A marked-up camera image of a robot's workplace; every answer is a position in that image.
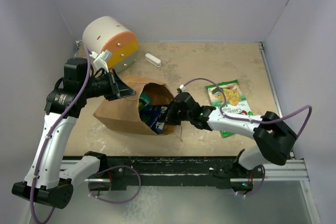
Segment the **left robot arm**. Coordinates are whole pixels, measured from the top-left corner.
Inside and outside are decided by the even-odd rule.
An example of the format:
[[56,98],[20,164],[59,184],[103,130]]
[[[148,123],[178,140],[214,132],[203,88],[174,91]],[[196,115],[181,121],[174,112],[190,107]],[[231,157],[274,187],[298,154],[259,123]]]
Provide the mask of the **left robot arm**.
[[136,94],[113,70],[95,77],[90,73],[92,69],[90,61],[84,58],[71,58],[65,63],[64,76],[46,99],[44,129],[34,161],[24,181],[13,185],[12,194],[31,204],[63,209],[74,188],[86,178],[107,174],[107,156],[92,151],[69,170],[60,170],[71,131],[87,100],[104,97],[113,101]]

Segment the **blue Burts chips bag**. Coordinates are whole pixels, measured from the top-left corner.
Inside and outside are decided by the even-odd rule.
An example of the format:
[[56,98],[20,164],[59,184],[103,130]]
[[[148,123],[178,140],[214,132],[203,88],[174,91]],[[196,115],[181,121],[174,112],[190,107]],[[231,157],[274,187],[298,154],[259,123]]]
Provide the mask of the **blue Burts chips bag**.
[[140,112],[139,116],[154,133],[161,134],[164,129],[164,123],[158,122],[160,116],[161,105],[147,105]]

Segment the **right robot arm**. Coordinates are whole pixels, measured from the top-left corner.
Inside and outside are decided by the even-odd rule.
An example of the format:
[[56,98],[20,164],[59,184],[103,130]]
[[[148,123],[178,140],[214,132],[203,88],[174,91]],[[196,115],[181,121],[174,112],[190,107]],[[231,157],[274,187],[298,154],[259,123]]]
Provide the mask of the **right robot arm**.
[[228,131],[248,137],[256,146],[236,157],[234,173],[246,177],[257,166],[283,166],[297,140],[296,133],[273,112],[262,116],[225,113],[214,106],[199,105],[188,92],[179,93],[158,119],[166,125],[190,122],[199,130]]

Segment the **green cassava chips bag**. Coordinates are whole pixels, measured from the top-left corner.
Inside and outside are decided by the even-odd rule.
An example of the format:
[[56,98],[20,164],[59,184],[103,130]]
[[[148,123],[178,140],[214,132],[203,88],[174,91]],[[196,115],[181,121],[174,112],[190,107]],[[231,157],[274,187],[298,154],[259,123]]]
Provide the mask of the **green cassava chips bag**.
[[238,86],[238,80],[221,82],[217,85],[206,86],[211,106],[216,108],[209,117],[210,127],[214,131],[220,131],[222,137],[239,134],[253,138],[253,129],[256,123],[231,120],[222,114],[228,114],[235,118],[252,117],[252,110],[246,97]]

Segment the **brown paper bag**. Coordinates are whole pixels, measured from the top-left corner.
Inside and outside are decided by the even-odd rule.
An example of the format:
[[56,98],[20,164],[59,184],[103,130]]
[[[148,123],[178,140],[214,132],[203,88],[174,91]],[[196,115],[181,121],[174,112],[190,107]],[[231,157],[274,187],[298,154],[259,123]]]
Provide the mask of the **brown paper bag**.
[[174,98],[168,86],[161,81],[148,77],[128,75],[122,80],[136,95],[114,101],[104,100],[93,113],[93,116],[112,131],[123,133],[156,135],[139,115],[139,99],[145,93],[151,99],[150,105],[167,105]]

